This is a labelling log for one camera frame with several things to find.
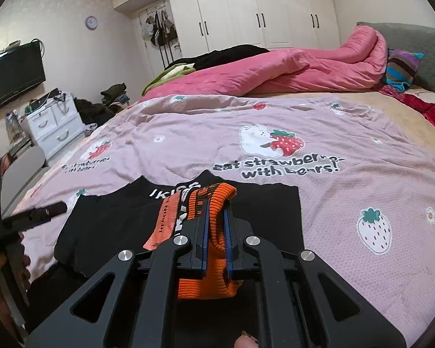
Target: green blanket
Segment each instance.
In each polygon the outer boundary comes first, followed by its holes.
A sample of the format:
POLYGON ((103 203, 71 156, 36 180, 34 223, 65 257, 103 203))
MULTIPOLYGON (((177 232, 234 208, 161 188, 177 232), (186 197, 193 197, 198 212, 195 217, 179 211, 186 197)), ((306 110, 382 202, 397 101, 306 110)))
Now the green blanket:
POLYGON ((176 78, 188 75, 190 73, 195 72, 195 68, 192 66, 189 66, 185 63, 182 64, 176 64, 173 65, 172 67, 169 67, 168 69, 165 69, 163 72, 161 72, 153 81, 151 81, 146 87, 145 89, 143 89, 142 92, 142 96, 144 96, 147 92, 149 92, 151 89, 165 84, 166 82, 169 82, 171 80, 175 80, 176 78), (181 71, 179 71, 179 73, 177 72, 171 72, 173 69, 175 69, 176 67, 182 66, 183 69, 181 71))

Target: gray headboard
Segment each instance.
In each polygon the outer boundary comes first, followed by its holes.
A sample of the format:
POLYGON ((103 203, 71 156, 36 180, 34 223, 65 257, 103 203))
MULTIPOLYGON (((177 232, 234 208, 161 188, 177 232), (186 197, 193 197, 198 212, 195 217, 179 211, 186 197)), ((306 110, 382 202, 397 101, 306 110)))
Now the gray headboard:
POLYGON ((404 23, 357 24, 367 25, 379 31, 385 37, 388 48, 424 53, 425 58, 419 65, 418 75, 413 84, 435 92, 435 29, 404 23))

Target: orange label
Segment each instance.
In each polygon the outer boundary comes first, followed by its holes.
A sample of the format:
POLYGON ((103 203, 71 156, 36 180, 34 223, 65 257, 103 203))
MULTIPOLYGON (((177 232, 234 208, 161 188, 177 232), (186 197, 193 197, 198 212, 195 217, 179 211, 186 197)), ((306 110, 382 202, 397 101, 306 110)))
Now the orange label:
POLYGON ((166 241, 171 237, 176 224, 179 201, 180 192, 163 200, 163 204, 161 205, 158 214, 158 220, 156 221, 155 230, 148 241, 143 245, 143 248, 147 250, 155 250, 161 242, 166 241))

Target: wall clock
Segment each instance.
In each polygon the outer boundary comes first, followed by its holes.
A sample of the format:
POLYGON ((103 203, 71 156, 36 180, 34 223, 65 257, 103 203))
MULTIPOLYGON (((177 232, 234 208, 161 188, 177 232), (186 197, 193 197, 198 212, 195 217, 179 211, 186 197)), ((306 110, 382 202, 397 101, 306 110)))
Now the wall clock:
POLYGON ((85 26, 89 30, 95 30, 98 26, 98 21, 94 16, 87 17, 85 20, 85 26))

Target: black t-shirt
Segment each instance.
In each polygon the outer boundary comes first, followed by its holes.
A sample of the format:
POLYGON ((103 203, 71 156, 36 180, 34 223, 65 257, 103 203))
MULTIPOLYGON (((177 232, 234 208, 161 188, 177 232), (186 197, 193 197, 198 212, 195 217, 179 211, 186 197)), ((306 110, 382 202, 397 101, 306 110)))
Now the black t-shirt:
MULTIPOLYGON (((140 177, 108 195, 80 196, 58 237, 55 258, 59 263, 34 281, 28 292, 31 328, 80 286, 80 278, 71 269, 90 277, 121 250, 145 251, 143 245, 156 226, 163 198, 182 189, 222 182, 237 189, 237 195, 231 199, 232 212, 250 222, 255 235, 282 251, 303 250, 300 199, 295 186, 239 183, 216 177, 207 170, 175 186, 159 186, 140 177), (68 294, 59 296, 57 301, 51 296, 55 278, 61 291, 68 289, 68 294)), ((255 315, 254 289, 249 281, 231 299, 179 301, 174 346, 231 347, 243 329, 258 334, 255 315)))

